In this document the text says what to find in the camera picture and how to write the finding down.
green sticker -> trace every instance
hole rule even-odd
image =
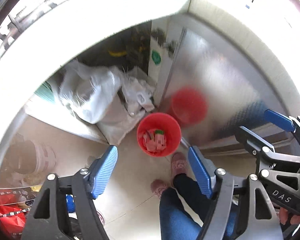
[[[154,49],[152,50],[151,58],[156,65],[159,65],[161,63],[160,54],[159,54],[159,52],[155,51]]]

metal screw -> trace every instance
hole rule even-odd
[[[261,176],[263,176],[263,177],[268,177],[269,176],[269,171],[268,170],[262,170],[261,171]]]
[[[80,170],[80,174],[81,175],[87,175],[89,173],[89,170],[87,169],[87,168],[82,168],[81,170]]]
[[[258,176],[256,174],[250,174],[250,179],[258,180]]]
[[[54,180],[56,178],[56,176],[54,175],[54,174],[49,174],[48,176],[47,176],[47,179],[48,180]]]
[[[267,146],[263,146],[262,148],[263,152],[268,153],[270,152],[270,149]]]
[[[218,173],[219,175],[225,175],[225,174],[226,174],[226,171],[225,171],[223,168],[219,168],[219,169],[217,169],[217,173]]]

pink shoe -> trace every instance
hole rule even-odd
[[[176,152],[171,158],[172,181],[174,177],[181,173],[187,173],[187,159],[181,152]]]
[[[162,193],[168,188],[168,185],[161,179],[156,179],[151,183],[150,188],[152,193],[160,199]]]

person's leg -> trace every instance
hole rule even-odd
[[[210,208],[211,200],[203,195],[196,181],[186,175],[187,161],[182,153],[175,153],[171,160],[173,186],[185,199],[191,209],[204,222]]]
[[[177,192],[161,180],[155,180],[151,190],[160,198],[161,239],[195,240],[201,227],[185,211]]]

cabinet door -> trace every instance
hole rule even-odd
[[[271,142],[291,140],[289,134],[263,119],[266,109],[287,113],[257,66],[230,41],[188,15],[174,15],[169,19],[166,41],[172,40],[178,46],[173,58],[167,49],[162,50],[154,99],[160,111],[177,119],[182,114],[198,114],[194,108],[200,108],[198,101],[194,107],[189,104],[187,113],[176,109],[179,91],[194,89],[206,101],[204,117],[180,122],[187,144],[197,145],[201,150],[214,148],[218,153],[243,153],[241,147],[232,147],[237,144],[234,129],[240,125],[262,137],[272,136]]]

